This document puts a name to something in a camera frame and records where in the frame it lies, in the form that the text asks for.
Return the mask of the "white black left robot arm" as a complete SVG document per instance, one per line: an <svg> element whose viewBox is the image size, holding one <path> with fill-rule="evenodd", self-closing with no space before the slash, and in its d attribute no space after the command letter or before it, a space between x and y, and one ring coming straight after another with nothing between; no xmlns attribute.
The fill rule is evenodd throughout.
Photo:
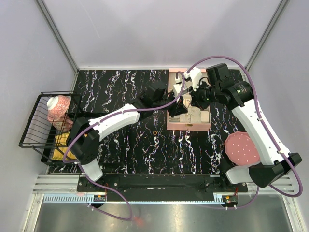
<svg viewBox="0 0 309 232"><path fill-rule="evenodd" d="M112 113L92 119L76 119L66 143L81 164L83 172L89 177L87 185L93 191L100 191L104 187L103 172L98 164L97 155L99 144L105 137L148 118L155 110L167 110L170 116L187 113L182 97L187 92L187 88L181 90L180 87L171 92L149 87Z"/></svg>

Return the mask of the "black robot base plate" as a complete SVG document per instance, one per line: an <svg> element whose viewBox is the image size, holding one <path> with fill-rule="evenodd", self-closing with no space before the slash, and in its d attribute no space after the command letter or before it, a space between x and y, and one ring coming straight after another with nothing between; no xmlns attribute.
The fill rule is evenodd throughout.
<svg viewBox="0 0 309 232"><path fill-rule="evenodd" d="M216 195L247 193L245 183L229 184L218 174L104 174L96 184L80 176L77 191L106 194L108 203L216 202Z"/></svg>

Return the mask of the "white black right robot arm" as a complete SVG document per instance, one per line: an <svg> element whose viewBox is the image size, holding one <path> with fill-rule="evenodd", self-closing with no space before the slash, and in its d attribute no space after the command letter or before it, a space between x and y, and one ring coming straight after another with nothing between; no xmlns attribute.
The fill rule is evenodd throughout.
<svg viewBox="0 0 309 232"><path fill-rule="evenodd" d="M241 182L265 188L289 172L295 174L295 167L302 161L301 156L290 152L275 134L252 86L246 81L236 82L224 63L209 67L206 72L207 84L201 84L202 71L196 67L184 73L185 78L192 82L189 93L193 106L202 108L219 102L247 132L244 137L236 133L236 145L225 145L226 154L235 166L219 179L220 188L228 192Z"/></svg>

